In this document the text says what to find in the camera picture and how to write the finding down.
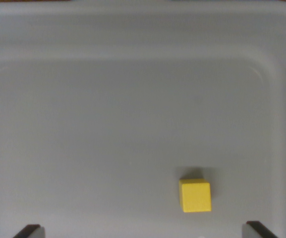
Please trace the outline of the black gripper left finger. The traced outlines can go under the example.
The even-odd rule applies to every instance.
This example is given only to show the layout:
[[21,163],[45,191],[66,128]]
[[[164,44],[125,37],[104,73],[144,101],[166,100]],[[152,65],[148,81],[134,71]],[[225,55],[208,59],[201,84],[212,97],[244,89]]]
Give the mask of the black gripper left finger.
[[45,238],[45,228],[39,224],[28,224],[13,238]]

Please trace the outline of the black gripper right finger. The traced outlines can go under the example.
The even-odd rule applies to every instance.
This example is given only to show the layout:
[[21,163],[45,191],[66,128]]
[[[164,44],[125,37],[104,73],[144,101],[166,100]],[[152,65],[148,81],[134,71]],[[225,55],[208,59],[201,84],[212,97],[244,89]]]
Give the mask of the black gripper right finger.
[[242,225],[242,238],[277,238],[259,221],[247,221]]

